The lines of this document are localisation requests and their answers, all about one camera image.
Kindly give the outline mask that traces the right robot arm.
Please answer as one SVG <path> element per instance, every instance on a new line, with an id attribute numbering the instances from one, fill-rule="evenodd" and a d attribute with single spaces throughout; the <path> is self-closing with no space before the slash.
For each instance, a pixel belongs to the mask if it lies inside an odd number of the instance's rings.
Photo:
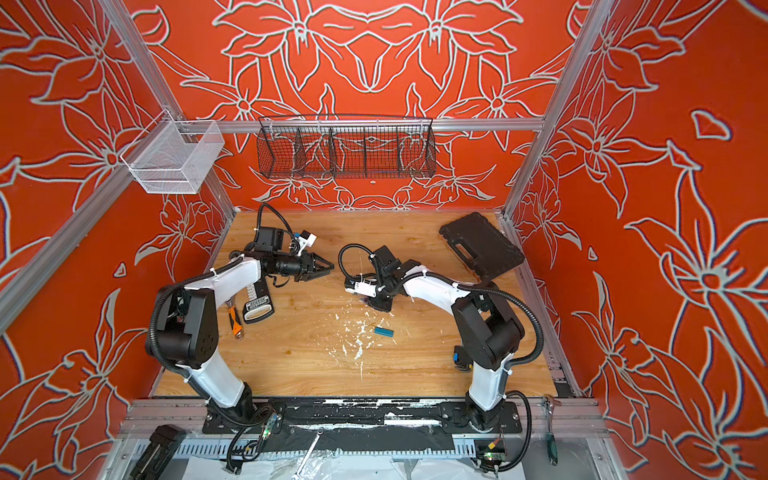
<path id="1" fill-rule="evenodd" d="M 407 296 L 453 317 L 461 340 L 454 356 L 466 358 L 472 373 L 467 421 L 481 433 L 494 429 L 511 371 L 543 352 L 543 328 L 532 309 L 493 282 L 459 282 L 418 261 L 402 262 L 386 246 L 372 250 L 350 243 L 340 249 L 337 261 L 345 290 L 377 311 L 388 312 L 396 297 Z"/>

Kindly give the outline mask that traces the teal usb drive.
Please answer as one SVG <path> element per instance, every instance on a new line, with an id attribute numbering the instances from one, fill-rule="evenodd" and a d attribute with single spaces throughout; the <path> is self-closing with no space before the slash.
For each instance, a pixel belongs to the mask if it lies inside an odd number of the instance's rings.
<path id="1" fill-rule="evenodd" d="M 389 337 L 389 338 L 393 338 L 394 337 L 394 331 L 393 330 L 390 330 L 390 329 L 387 329 L 387 328 L 383 328 L 383 327 L 375 327 L 374 328 L 374 333 L 376 335 L 385 336 L 385 337 Z"/>

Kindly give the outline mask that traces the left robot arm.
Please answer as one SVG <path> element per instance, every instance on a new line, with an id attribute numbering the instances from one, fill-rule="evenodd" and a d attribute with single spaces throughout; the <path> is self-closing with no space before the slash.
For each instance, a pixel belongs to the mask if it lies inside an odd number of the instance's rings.
<path id="1" fill-rule="evenodd" d="M 222 358 L 217 310 L 266 276 L 306 282 L 333 269 L 331 262 L 307 251 L 299 255 L 236 251 L 224 266 L 158 291 L 145 349 L 165 370 L 183 377 L 207 401 L 208 411 L 228 427 L 260 425 L 269 412 L 256 409 L 250 386 Z"/>

